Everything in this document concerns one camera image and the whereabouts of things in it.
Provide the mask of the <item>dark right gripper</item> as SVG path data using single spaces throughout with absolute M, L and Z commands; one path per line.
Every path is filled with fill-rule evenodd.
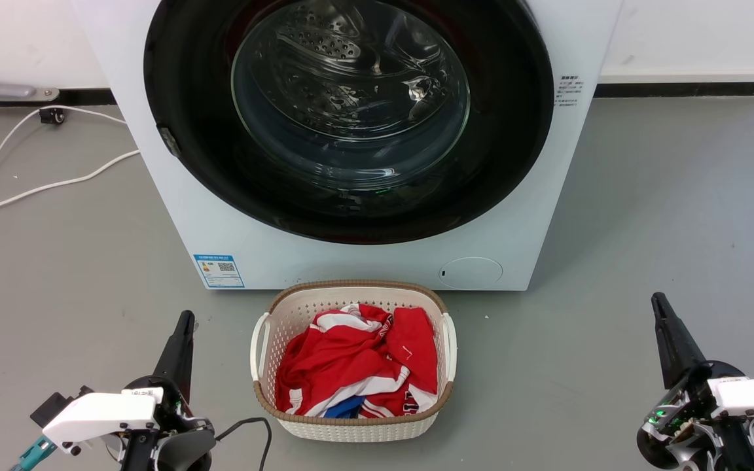
M 718 412 L 713 392 L 746 376 L 725 362 L 706 362 L 663 292 L 653 293 L 651 305 L 668 392 L 637 430 L 638 452 L 666 471 L 754 471 L 754 412 Z

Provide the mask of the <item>blue energy label sticker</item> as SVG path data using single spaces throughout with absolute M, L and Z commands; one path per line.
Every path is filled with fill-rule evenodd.
M 209 290 L 245 288 L 236 260 L 232 254 L 193 254 L 194 264 Z

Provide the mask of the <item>small text notice sticker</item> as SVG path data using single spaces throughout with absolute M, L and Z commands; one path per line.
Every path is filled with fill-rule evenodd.
M 576 107 L 583 95 L 584 82 L 578 75 L 560 75 L 554 90 L 555 107 Z

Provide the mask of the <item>black round glass washer door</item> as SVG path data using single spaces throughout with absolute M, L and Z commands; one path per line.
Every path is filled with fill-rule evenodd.
M 299 0 L 160 0 L 144 85 L 195 179 L 249 218 L 350 245 L 416 241 L 469 223 L 505 199 L 536 163 L 552 118 L 547 45 L 523 0 L 381 0 L 446 38 L 469 78 L 469 120 L 427 174 L 385 190 L 332 190 L 285 173 L 249 136 L 230 72 L 249 30 Z

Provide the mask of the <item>blue garment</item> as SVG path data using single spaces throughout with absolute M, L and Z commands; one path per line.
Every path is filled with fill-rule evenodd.
M 331 408 L 323 412 L 322 417 L 331 419 L 358 419 L 360 410 L 365 402 L 366 396 L 351 396 L 341 400 Z

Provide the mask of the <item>silver metal door hinge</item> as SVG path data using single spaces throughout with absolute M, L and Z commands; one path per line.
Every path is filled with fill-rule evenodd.
M 171 133 L 171 130 L 167 126 L 158 126 L 156 130 L 158 130 L 158 133 L 162 138 L 162 142 L 164 142 L 164 145 L 167 147 L 168 152 L 170 152 L 173 157 L 180 158 L 181 147 Z

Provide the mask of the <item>white front-load washing machine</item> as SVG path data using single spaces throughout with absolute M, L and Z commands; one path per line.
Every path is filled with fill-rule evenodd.
M 416 241 L 350 245 L 267 226 L 207 190 L 168 152 L 144 85 L 144 45 L 160 0 L 71 0 L 171 221 L 193 254 L 232 254 L 245 289 L 302 281 L 389 279 L 450 289 L 438 271 L 452 260 L 496 260 L 503 276 L 486 290 L 524 291 L 547 238 L 624 0 L 523 0 L 547 45 L 552 118 L 537 161 L 505 199 L 469 223 Z M 576 107 L 555 107 L 560 75 L 584 82 Z

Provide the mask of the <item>red and white jersey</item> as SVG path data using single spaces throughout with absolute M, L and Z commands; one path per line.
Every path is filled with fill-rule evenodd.
M 415 415 L 437 402 L 437 366 L 435 332 L 424 308 L 331 308 L 285 347 L 275 405 L 291 415 L 324 418 L 341 400 L 366 396 L 359 419 Z

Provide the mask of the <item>round white filter cover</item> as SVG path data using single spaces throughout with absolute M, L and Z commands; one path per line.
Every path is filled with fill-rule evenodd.
M 486 290 L 495 286 L 502 276 L 499 262 L 484 257 L 458 258 L 438 271 L 444 286 L 459 291 Z

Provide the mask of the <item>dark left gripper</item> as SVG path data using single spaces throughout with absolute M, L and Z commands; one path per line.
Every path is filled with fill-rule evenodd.
M 153 375 L 128 384 L 130 390 L 161 388 L 154 419 L 122 433 L 120 471 L 210 471 L 216 445 L 213 425 L 190 411 L 196 318 L 180 313 Z

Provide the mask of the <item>cream woven plastic laundry basket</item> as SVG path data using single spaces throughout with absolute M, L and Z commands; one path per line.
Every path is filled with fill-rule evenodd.
M 380 419 L 305 417 L 278 411 L 276 370 L 285 347 L 318 313 L 348 304 L 368 304 L 388 312 L 396 307 L 425 309 L 435 332 L 438 360 L 438 399 L 433 408 Z M 451 396 L 457 360 L 457 333 L 442 298 L 427 287 L 400 281 L 316 281 L 289 287 L 258 319 L 249 345 L 249 370 L 261 407 L 292 435 L 324 442 L 392 442 L 421 436 Z

